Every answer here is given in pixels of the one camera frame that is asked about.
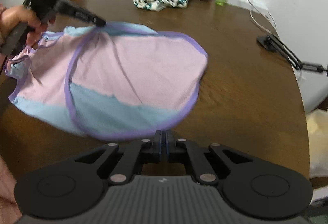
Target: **device handle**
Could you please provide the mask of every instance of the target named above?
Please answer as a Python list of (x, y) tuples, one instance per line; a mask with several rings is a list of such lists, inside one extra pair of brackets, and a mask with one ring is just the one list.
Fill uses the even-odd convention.
[(27, 34), (34, 28), (27, 25), (27, 22), (20, 22), (6, 37), (5, 43), (1, 46), (0, 53), (6, 56), (18, 55), (15, 50), (21, 51), (25, 45)]

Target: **white logo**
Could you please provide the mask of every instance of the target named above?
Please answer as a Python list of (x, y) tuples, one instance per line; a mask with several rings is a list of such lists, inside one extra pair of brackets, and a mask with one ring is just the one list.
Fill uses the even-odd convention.
[(159, 180), (159, 182), (161, 182), (161, 183), (165, 183), (166, 181), (168, 181), (167, 178), (162, 178), (161, 180)]

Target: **pink fabric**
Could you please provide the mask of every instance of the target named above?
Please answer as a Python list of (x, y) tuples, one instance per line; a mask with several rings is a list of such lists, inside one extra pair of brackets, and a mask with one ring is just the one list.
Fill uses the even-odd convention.
[(82, 38), (63, 35), (51, 47), (47, 46), (53, 42), (46, 43), (43, 39), (36, 53), (29, 53), (32, 65), (18, 96), (45, 104), (66, 106), (64, 81), (67, 66)]
[(0, 224), (12, 224), (21, 216), (14, 198), (16, 180), (0, 155)]
[(101, 33), (84, 49), (72, 82), (129, 105), (181, 109), (207, 64), (192, 44), (166, 36)]

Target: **black handheld device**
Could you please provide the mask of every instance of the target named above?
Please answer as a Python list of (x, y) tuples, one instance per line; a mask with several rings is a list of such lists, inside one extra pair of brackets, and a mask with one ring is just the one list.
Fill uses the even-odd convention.
[[(43, 23), (53, 18), (56, 13), (61, 13), (99, 27), (106, 24), (104, 19), (69, 0), (24, 0), (23, 5), (35, 11)], [(0, 53), (6, 56), (19, 54), (25, 47), (27, 34), (32, 30), (34, 29), (29, 27), (27, 23), (19, 23), (7, 36), (4, 45), (0, 47)]]
[[(141, 175), (147, 163), (185, 175)], [(312, 186), (300, 173), (218, 143), (156, 131), (37, 169), (14, 189), (17, 224), (308, 224)]]

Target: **silver screw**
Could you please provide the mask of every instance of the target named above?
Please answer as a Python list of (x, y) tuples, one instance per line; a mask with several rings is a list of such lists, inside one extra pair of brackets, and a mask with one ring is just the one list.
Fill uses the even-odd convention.
[(212, 173), (205, 173), (199, 177), (202, 181), (211, 182), (216, 180), (216, 176)]
[(124, 182), (126, 181), (126, 176), (123, 174), (114, 174), (110, 177), (110, 180), (116, 183)]

